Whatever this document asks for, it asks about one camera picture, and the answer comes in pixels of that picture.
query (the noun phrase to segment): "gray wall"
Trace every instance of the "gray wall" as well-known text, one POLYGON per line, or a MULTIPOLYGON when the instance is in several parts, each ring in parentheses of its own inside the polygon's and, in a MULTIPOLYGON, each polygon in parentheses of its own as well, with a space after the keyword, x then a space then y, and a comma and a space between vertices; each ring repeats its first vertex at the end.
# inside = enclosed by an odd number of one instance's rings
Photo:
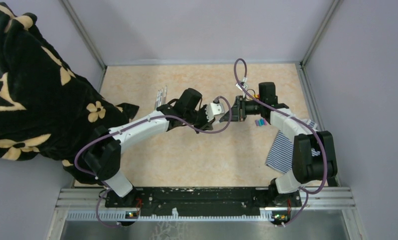
POLYGON ((398 239, 398 0, 345 0, 306 69, 368 239, 398 239))
POLYGON ((69 0, 107 65, 300 61, 330 0, 69 0))
MULTIPOLYGON (((16 15, 32 12, 43 36, 74 72, 99 85, 101 69, 57 0, 7 0, 16 15)), ((0 240, 46 237, 60 188, 72 177, 60 162, 43 157, 13 162, 0 159, 0 240)))

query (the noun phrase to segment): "yellow flower pattern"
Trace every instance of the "yellow flower pattern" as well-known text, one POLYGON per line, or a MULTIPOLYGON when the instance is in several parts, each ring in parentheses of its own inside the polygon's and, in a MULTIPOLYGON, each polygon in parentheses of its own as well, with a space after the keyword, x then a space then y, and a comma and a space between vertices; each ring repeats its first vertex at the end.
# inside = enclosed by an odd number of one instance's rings
POLYGON ((62 83, 62 86, 67 84, 72 78, 75 77, 75 74, 69 70, 63 67, 62 61, 55 57, 50 50, 48 50, 46 47, 43 47, 43 50, 49 55, 49 57, 57 64, 60 66, 60 82, 62 83))
POLYGON ((21 156, 22 152, 29 153, 34 151, 39 153, 40 150, 37 148, 37 146, 47 141, 50 136, 51 134, 45 134, 25 141, 0 139, 0 148, 8 149, 2 158, 8 160, 17 160, 21 156))
POLYGON ((88 114, 88 121, 94 123, 97 119, 103 119, 106 115, 106 109, 102 106, 102 103, 96 101, 96 104, 90 103, 87 105, 87 110, 90 112, 88 114))

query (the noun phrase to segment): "purple wall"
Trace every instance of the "purple wall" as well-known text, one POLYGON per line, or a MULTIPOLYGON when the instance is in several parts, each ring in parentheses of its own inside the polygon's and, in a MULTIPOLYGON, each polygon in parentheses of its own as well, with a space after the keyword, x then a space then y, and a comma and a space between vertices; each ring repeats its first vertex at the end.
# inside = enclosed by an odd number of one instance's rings
POLYGON ((368 239, 398 239, 398 0, 345 0, 306 69, 368 239))

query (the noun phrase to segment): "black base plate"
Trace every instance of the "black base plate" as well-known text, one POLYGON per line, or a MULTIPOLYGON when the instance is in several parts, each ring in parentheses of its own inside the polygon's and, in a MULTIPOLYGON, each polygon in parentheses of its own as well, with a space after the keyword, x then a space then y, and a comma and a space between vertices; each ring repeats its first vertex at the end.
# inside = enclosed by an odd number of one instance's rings
MULTIPOLYGON (((302 206, 298 192, 289 194, 292 207, 302 206)), ((142 216, 171 216, 177 208, 183 217, 258 216, 259 208, 275 206, 266 187, 138 187, 124 198, 111 191, 107 208, 135 208, 142 201, 142 216)))

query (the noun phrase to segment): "metal frame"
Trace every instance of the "metal frame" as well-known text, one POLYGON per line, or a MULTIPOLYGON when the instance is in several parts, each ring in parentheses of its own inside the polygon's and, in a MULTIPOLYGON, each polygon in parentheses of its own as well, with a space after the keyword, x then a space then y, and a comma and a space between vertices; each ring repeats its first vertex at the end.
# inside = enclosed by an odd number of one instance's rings
MULTIPOLYGON (((267 187, 259 187, 260 190, 268 189, 267 187)), ((314 191, 317 187, 307 187, 308 190, 314 191)), ((61 238, 64 224, 66 221, 95 221, 95 209, 99 200, 99 193, 102 191, 101 187, 86 187, 86 188, 63 188, 60 191, 56 208, 53 214, 51 227, 49 229, 48 240, 59 240, 61 238)), ((304 192, 300 192, 302 203, 305 199, 304 192)), ((104 201, 99 204, 99 215, 104 221, 134 221, 132 219, 126 220, 127 212, 136 211, 135 208, 106 208, 104 201)), ((238 217, 182 217, 177 214, 172 216, 148 216, 139 217, 136 221, 159 222, 159 221, 269 221, 272 211, 283 210, 280 207, 265 207, 261 208, 260 216, 238 216, 238 217)), ((348 217, 346 227, 348 228, 350 239, 354 238, 354 234, 358 233, 358 227, 354 228, 353 224, 354 211, 356 211, 355 201, 353 200, 352 192, 348 187, 325 187, 320 193, 310 195, 307 206, 304 211, 329 211, 342 210, 348 217), (349 229, 354 228, 355 232, 350 232, 349 229)))
MULTIPOLYGON (((106 64, 104 63, 100 51, 89 37, 87 31, 85 30, 81 20, 75 13, 72 5, 69 0, 59 0, 63 6, 63 8, 68 13, 68 16, 72 20, 74 26, 77 28, 80 36, 85 42, 86 47, 95 58, 99 66, 103 69, 102 82, 99 85, 99 90, 103 84, 103 78, 106 73, 106 64)), ((324 130, 324 123, 320 117, 317 102, 315 100, 315 96, 313 94, 312 86, 309 81, 306 65, 309 63, 309 60, 312 58, 312 55, 315 49, 318 46, 318 43, 322 39, 327 27, 333 17, 333 14, 338 10, 338 7, 341 5, 342 0, 333 0, 332 4, 324 17, 323 22, 320 25, 317 33, 311 45, 309 46, 303 60, 301 62, 295 62, 297 73, 299 76, 299 80, 301 83, 302 91, 304 93, 304 97, 306 100, 306 105, 309 111, 310 116, 318 123, 319 128, 324 130)), ((102 190, 102 188, 64 188, 61 190, 59 199, 56 204, 56 208, 53 214, 52 223, 50 225, 50 229, 48 232, 48 240, 59 240, 62 231, 64 228, 64 224, 66 221, 76 221, 76 219, 82 219, 88 221, 91 216, 95 217, 95 207, 98 201, 98 193, 102 190)), ((304 199, 305 193, 301 192, 301 198, 304 199)), ((105 217, 106 213, 117 213, 123 211, 132 211, 131 208, 114 208, 108 209, 104 207, 104 202, 102 202, 99 206, 99 214, 101 217, 105 217)), ((262 209, 265 211, 273 211, 274 208, 267 207, 262 209)), ((353 200, 352 193, 350 188, 348 187, 325 187, 322 192, 317 195, 311 195, 308 201, 308 206, 304 209, 305 211, 309 210, 342 210, 343 218, 345 221, 345 228, 349 234, 349 238, 351 240, 364 240, 366 239, 356 206, 353 200)), ((145 219, 140 219, 141 221, 162 221, 165 219, 157 218, 152 219, 150 217, 145 219)))

